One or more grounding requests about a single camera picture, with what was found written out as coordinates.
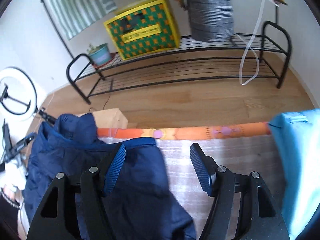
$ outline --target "light blue flower pot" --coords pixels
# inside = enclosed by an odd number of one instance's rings
[[[103,65],[111,60],[108,44],[101,44],[99,47],[100,49],[98,51],[93,54],[89,54],[89,57],[97,66]]]

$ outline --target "navy blue garment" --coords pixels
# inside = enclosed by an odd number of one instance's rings
[[[195,239],[193,220],[169,191],[166,167],[153,138],[124,141],[126,159],[112,193],[103,204],[116,239]],[[52,128],[43,122],[31,149],[23,192],[29,218],[54,176],[81,174],[97,165],[116,144],[98,140],[92,114],[61,115]],[[80,234],[89,239],[76,195]]]

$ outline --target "metal rack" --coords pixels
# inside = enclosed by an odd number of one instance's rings
[[[278,29],[286,36],[288,42],[287,50],[284,50],[266,35],[266,28],[269,25]],[[251,34],[246,33],[240,33],[239,35],[246,42],[248,42],[252,36]],[[141,56],[125,61],[117,54],[110,63],[100,69],[95,69],[93,67],[93,61],[88,55],[79,54],[68,65],[67,78],[84,101],[90,104],[89,98],[92,96],[131,88],[185,81],[238,78],[241,57],[214,57],[210,56],[210,53],[205,57],[195,57],[193,52],[212,52],[225,49],[237,50],[245,49],[245,47],[246,44],[244,44],[237,36],[232,36],[229,41],[222,43],[195,41],[190,36],[183,36],[178,49]],[[256,35],[251,47],[256,51],[260,51],[260,71],[257,78],[278,79],[277,88],[281,88],[292,51],[292,43],[289,34],[279,25],[266,21],[262,27],[262,35]],[[277,73],[263,57],[264,51],[277,52],[285,55],[284,65],[280,73]],[[88,63],[78,76],[75,79],[72,79],[70,76],[70,69],[75,62],[83,57],[87,58]],[[161,60],[155,64],[150,64],[150,59],[157,57],[161,57]],[[247,57],[246,59],[242,77],[250,78],[255,73],[256,59],[254,57]],[[134,62],[139,62],[139,65],[128,68],[128,64]],[[85,95],[76,82],[92,75],[97,75],[97,80],[90,92]]]

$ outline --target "potted plant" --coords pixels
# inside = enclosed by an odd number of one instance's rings
[[[112,59],[107,43],[99,46],[93,46],[90,43],[89,49],[87,49],[87,54],[96,66],[101,66]]]

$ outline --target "yellow box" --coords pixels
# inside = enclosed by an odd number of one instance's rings
[[[104,25],[123,60],[179,47],[169,0],[140,0],[116,14]]]

